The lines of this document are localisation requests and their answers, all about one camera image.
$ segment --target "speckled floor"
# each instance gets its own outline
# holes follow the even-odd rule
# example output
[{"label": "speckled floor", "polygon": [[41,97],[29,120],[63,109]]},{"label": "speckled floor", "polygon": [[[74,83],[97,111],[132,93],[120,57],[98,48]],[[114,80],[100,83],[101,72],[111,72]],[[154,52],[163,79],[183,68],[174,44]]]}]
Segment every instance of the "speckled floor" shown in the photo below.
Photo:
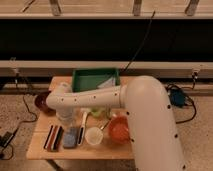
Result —
[{"label": "speckled floor", "polygon": [[[195,120],[178,125],[179,136],[182,142],[186,166],[188,171],[213,170],[213,97],[193,97],[198,115]],[[26,96],[32,111],[39,113],[33,105],[34,97]],[[191,109],[174,108],[176,119],[183,119],[192,112]],[[22,119],[31,119],[22,102],[21,95],[0,95],[0,135],[5,131],[13,131]],[[51,171],[45,161],[26,159],[26,151],[35,127],[35,123],[25,123],[12,141],[14,157],[9,161],[0,160],[0,171]],[[132,160],[73,160],[56,161],[65,170],[73,171],[128,171],[133,170]]]}]

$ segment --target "dark background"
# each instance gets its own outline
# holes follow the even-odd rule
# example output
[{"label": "dark background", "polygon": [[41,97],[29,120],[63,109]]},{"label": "dark background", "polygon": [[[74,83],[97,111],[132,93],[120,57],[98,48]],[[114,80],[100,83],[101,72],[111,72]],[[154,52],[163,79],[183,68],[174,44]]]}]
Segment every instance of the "dark background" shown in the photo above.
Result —
[{"label": "dark background", "polygon": [[[128,61],[149,20],[1,19],[0,59]],[[136,61],[212,61],[213,20],[153,20]]]}]

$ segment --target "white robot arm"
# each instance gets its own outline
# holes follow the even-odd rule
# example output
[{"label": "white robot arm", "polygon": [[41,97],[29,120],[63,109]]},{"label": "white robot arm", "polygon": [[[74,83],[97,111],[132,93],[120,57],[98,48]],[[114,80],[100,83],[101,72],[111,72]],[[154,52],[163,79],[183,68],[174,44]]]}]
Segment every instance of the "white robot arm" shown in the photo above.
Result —
[{"label": "white robot arm", "polygon": [[125,108],[135,165],[139,171],[182,171],[184,157],[164,86],[140,76],[125,86],[71,93],[62,83],[47,98],[56,111],[71,107]]}]

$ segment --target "small container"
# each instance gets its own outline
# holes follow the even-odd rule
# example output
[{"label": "small container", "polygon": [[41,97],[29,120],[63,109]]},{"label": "small container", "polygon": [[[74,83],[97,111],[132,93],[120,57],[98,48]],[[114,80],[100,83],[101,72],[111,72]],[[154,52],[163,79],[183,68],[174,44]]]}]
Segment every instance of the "small container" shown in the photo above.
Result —
[{"label": "small container", "polygon": [[129,142],[129,128],[125,116],[114,117],[108,126],[108,133],[111,140],[115,143],[125,144]]},{"label": "small container", "polygon": [[103,140],[103,132],[98,127],[91,127],[85,133],[85,139],[92,146],[99,145]]},{"label": "small container", "polygon": [[45,114],[53,114],[53,112],[55,110],[49,108],[46,104],[46,99],[48,97],[48,95],[51,93],[51,91],[46,91],[43,93],[40,93],[36,99],[35,99],[35,106],[37,108],[39,108],[42,112],[44,112]]}]

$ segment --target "orange cup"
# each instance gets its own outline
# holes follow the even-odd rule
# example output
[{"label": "orange cup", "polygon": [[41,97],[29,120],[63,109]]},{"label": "orange cup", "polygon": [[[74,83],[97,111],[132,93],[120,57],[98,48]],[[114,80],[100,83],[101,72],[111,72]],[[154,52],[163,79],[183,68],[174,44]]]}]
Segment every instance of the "orange cup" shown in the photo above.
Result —
[{"label": "orange cup", "polygon": [[109,137],[112,141],[125,144],[129,142],[129,128],[126,116],[117,116],[113,118],[108,127]]}]

